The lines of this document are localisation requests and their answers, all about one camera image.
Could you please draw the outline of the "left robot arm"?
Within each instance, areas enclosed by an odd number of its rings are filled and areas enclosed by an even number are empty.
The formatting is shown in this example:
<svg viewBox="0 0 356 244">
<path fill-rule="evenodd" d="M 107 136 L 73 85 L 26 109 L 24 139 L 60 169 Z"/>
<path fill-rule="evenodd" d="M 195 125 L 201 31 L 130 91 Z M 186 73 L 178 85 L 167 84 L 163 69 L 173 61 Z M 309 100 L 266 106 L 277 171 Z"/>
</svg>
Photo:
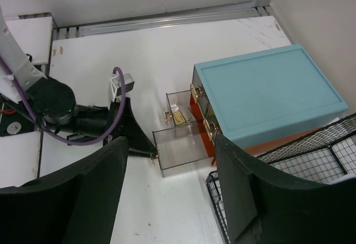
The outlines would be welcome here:
<svg viewBox="0 0 356 244">
<path fill-rule="evenodd" d="M 150 157 L 156 147 L 137 123 L 128 93 L 135 81 L 112 70 L 108 107 L 83 106 L 66 84 L 37 69 L 1 18 L 1 96 L 6 104 L 54 139 L 69 146 L 128 140 L 129 154 Z"/>
</svg>

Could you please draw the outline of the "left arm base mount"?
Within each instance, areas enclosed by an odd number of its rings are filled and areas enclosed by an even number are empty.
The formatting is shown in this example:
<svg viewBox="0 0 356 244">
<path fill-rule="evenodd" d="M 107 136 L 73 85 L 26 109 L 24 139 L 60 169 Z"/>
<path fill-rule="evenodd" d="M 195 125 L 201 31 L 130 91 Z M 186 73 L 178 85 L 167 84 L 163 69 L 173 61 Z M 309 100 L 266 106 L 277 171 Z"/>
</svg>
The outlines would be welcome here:
<svg viewBox="0 0 356 244">
<path fill-rule="evenodd" d="M 1 99 L 1 137 L 34 131 L 34 124 Z"/>
</svg>

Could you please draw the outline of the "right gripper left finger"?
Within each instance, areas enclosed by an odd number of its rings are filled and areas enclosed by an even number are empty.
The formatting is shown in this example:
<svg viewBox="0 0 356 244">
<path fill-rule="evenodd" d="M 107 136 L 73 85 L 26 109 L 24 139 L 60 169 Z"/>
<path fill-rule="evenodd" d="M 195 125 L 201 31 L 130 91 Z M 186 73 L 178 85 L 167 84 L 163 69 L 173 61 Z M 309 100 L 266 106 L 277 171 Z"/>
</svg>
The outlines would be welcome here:
<svg viewBox="0 0 356 244">
<path fill-rule="evenodd" d="M 1 243 L 110 243 L 128 140 L 19 187 L 1 188 Z"/>
</svg>

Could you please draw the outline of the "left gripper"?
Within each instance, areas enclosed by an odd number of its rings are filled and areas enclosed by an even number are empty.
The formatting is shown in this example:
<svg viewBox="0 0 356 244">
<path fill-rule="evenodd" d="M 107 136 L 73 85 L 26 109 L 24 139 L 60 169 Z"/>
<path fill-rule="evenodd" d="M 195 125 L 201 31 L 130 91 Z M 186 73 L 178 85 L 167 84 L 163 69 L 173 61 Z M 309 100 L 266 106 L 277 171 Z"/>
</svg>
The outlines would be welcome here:
<svg viewBox="0 0 356 244">
<path fill-rule="evenodd" d="M 99 138 L 114 124 L 119 106 L 119 103 L 112 103 L 109 107 L 77 105 L 72 120 L 66 125 L 66 132 L 70 133 L 67 140 L 87 142 Z M 151 157 L 156 154 L 156 147 L 134 117 L 130 97 L 125 99 L 122 136 L 128 139 L 130 156 Z"/>
</svg>

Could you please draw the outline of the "small beige eraser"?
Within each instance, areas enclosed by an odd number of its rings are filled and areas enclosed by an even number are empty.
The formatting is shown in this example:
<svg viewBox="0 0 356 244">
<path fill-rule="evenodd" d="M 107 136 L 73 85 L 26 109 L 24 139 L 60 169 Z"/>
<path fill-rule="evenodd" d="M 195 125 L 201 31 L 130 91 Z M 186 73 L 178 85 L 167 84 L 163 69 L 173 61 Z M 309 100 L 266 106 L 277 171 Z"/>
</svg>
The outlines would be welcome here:
<svg viewBox="0 0 356 244">
<path fill-rule="evenodd" d="M 186 118 L 184 117 L 184 115 L 182 114 L 181 111 L 173 112 L 172 113 L 172 117 L 173 117 L 173 120 L 174 120 L 174 124 L 176 126 L 183 125 L 183 124 L 187 123 L 187 120 L 186 120 Z"/>
</svg>

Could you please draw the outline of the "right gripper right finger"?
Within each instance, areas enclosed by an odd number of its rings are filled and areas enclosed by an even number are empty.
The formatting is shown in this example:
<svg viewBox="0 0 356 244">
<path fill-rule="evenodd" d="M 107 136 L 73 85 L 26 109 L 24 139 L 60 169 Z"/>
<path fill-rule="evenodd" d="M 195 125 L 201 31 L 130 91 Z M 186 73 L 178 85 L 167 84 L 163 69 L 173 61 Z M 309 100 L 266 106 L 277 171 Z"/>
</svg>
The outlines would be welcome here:
<svg viewBox="0 0 356 244">
<path fill-rule="evenodd" d="M 285 173 L 219 135 L 217 172 L 232 243 L 354 243 L 355 179 Z"/>
</svg>

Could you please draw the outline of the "clear drawer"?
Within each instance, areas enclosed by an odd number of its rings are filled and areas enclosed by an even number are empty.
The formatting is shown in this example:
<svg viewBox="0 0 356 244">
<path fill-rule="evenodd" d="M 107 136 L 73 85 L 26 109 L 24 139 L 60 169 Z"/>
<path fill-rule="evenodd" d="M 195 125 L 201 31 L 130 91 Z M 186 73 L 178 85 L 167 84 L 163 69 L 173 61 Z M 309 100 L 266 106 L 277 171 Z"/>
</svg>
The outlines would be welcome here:
<svg viewBox="0 0 356 244">
<path fill-rule="evenodd" d="M 212 165 L 213 157 L 208 155 L 202 138 L 206 135 L 202 121 L 153 131 L 152 134 L 162 177 Z"/>
</svg>

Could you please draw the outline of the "teal drawer box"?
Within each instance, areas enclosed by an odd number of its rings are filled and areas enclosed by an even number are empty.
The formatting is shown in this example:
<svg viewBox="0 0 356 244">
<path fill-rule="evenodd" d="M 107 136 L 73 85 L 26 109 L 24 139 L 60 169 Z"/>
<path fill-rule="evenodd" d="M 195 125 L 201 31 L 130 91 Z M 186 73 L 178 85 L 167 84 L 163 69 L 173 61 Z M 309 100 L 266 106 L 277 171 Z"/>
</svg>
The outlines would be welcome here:
<svg viewBox="0 0 356 244">
<path fill-rule="evenodd" d="M 327 125 L 346 101 L 299 44 L 194 65 L 190 106 L 209 157 L 223 135 L 259 155 Z"/>
</svg>

